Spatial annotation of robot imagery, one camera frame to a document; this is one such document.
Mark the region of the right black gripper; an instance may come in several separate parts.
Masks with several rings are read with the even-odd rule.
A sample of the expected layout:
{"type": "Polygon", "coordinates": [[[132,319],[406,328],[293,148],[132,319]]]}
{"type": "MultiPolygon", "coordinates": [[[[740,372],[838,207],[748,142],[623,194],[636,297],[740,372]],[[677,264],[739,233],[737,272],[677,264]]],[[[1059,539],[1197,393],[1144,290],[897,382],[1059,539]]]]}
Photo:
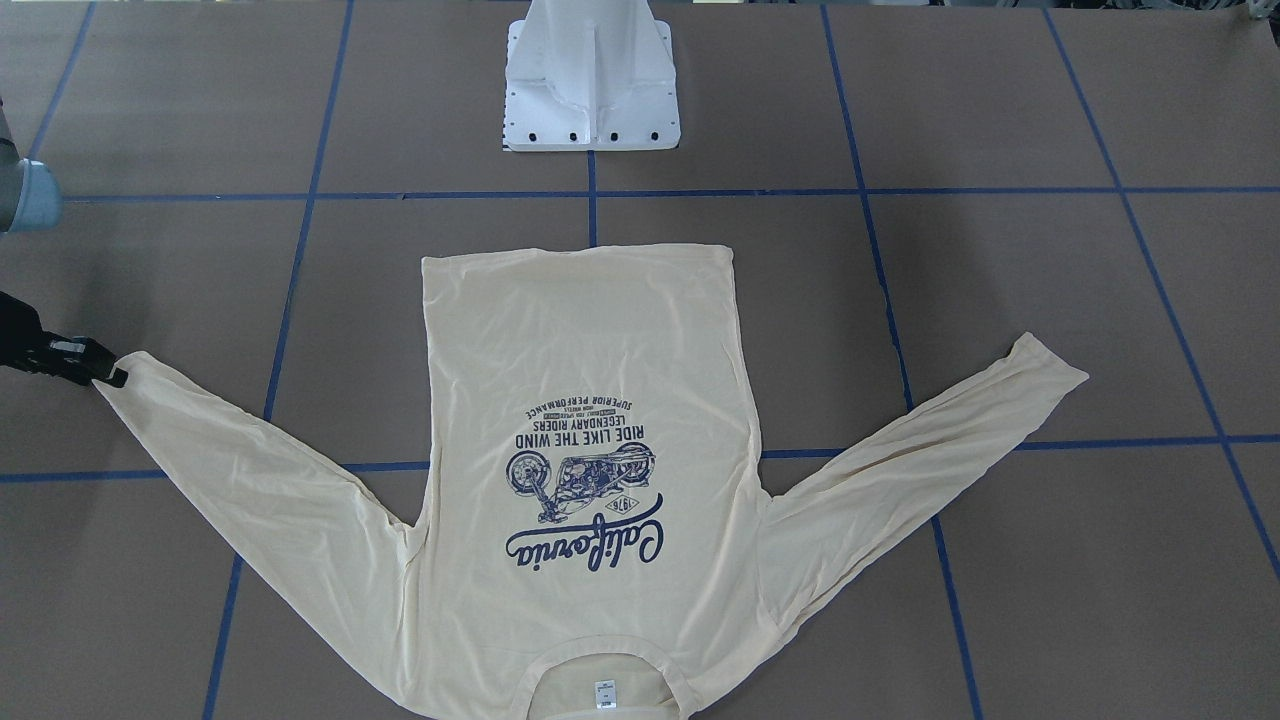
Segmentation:
{"type": "Polygon", "coordinates": [[[38,313],[28,304],[1,292],[1,364],[28,373],[50,373],[78,386],[95,380],[123,388],[129,373],[116,365],[119,357],[88,337],[52,340],[42,328],[38,313]]]}

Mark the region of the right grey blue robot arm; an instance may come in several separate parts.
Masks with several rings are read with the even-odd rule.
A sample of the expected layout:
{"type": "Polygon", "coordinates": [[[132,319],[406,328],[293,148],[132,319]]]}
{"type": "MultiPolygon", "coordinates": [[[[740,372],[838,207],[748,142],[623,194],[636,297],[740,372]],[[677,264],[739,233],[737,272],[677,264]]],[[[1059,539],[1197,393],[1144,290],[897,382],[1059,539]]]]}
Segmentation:
{"type": "MultiPolygon", "coordinates": [[[[61,219],[60,186],[41,161],[26,158],[1,115],[1,232],[44,231],[61,219]]],[[[116,366],[116,355],[88,337],[64,337],[44,329],[35,307],[1,293],[1,364],[60,377],[78,386],[100,382],[122,388],[128,372],[116,366]]]]}

